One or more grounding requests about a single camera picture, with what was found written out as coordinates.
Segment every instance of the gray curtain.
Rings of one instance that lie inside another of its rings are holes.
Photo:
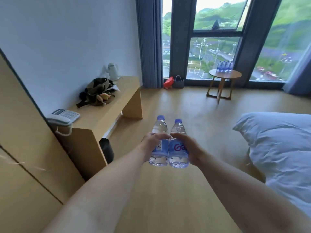
[[[311,94],[311,43],[295,66],[283,90],[298,96]]]
[[[162,68],[162,0],[136,0],[142,84],[161,88]]]

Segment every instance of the round side table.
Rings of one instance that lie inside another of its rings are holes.
[[[238,72],[238,71],[235,71],[235,70],[232,70],[231,72],[226,72],[226,73],[216,72],[216,69],[210,70],[209,74],[213,76],[213,80],[212,80],[212,82],[210,84],[210,87],[208,88],[206,96],[217,98],[217,103],[219,103],[220,98],[231,100],[233,84],[234,84],[234,82],[235,82],[235,80],[237,78],[242,76],[242,74],[240,72]],[[211,89],[211,87],[213,85],[213,82],[215,80],[215,77],[221,78],[219,86],[218,86],[217,96],[211,95],[209,93],[210,89]],[[230,96],[229,97],[221,96],[222,89],[224,88],[224,84],[225,84],[226,79],[231,79],[231,87],[230,87]]]

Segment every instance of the wooden floor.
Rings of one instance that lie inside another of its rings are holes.
[[[227,163],[257,177],[246,166],[247,143],[232,127],[243,113],[311,114],[311,100],[282,91],[235,89],[231,101],[206,97],[207,88],[142,89],[143,120],[121,118],[110,137],[115,158],[129,152],[152,130],[159,114],[169,129],[181,118],[187,134]],[[240,232],[203,174],[193,165],[179,170],[145,163],[116,233]]]

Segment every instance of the white wall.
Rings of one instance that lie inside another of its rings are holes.
[[[103,65],[139,76],[135,0],[0,0],[0,47],[46,115],[79,101]]]

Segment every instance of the blue bottle cap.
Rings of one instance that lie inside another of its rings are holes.
[[[160,120],[165,120],[164,115],[158,115],[158,117],[156,118],[158,121]]]
[[[183,123],[181,119],[175,119],[175,123]]]

